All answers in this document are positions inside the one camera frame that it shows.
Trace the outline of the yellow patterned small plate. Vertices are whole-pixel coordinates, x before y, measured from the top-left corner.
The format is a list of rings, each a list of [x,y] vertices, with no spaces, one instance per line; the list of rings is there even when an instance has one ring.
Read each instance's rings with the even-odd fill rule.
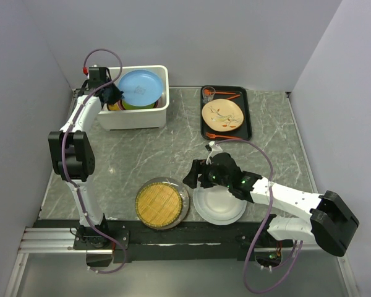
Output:
[[[110,111],[119,111],[120,107],[117,103],[115,103],[113,105],[107,105],[107,109]]]

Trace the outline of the olive fluted plate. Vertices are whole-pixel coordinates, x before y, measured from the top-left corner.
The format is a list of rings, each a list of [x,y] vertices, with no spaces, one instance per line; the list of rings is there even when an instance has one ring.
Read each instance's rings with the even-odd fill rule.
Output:
[[[182,210],[178,190],[165,183],[152,183],[139,191],[135,198],[138,218],[150,228],[163,228],[172,224]]]

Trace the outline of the blue plastic plate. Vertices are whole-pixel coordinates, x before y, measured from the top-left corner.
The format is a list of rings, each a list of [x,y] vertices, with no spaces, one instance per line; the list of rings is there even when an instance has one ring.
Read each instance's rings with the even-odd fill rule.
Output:
[[[164,86],[161,79],[148,70],[134,70],[120,78],[118,88],[123,100],[132,106],[147,106],[158,101]]]

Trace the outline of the cream green leaf plate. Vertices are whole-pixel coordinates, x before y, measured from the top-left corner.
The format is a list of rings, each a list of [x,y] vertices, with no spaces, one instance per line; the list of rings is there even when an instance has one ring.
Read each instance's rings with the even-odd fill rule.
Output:
[[[158,102],[158,107],[162,108],[165,106],[165,104],[166,104],[166,90],[163,90],[163,93]]]

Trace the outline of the lime green plate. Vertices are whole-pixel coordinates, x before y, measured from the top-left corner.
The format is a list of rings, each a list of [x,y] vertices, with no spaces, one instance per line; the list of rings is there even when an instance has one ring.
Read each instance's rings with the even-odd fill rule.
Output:
[[[156,103],[152,103],[152,104],[145,105],[145,106],[135,106],[135,105],[131,105],[131,104],[129,104],[126,101],[123,100],[122,101],[122,106],[125,110],[143,110],[143,109],[154,108],[156,106]]]

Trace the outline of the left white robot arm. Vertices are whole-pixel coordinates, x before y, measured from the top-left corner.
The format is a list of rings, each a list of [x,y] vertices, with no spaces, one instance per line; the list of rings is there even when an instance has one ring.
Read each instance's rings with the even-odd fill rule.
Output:
[[[48,143],[54,172],[67,184],[79,211],[78,237],[88,238],[101,249],[110,242],[105,215],[93,193],[90,176],[95,170],[95,155],[87,132],[104,105],[117,103],[122,92],[116,87],[107,67],[84,69],[82,85],[69,119],[59,131],[49,133]]]

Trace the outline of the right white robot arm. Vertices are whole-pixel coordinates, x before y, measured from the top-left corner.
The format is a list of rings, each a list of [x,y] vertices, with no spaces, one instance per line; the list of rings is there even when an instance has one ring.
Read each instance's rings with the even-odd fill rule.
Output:
[[[309,193],[269,183],[257,173],[241,170],[226,152],[193,160],[182,181],[192,189],[221,186],[239,200],[270,205],[291,214],[289,218],[275,216],[266,220],[258,231],[258,239],[264,246],[283,240],[304,241],[342,257],[359,227],[359,220],[339,194]]]

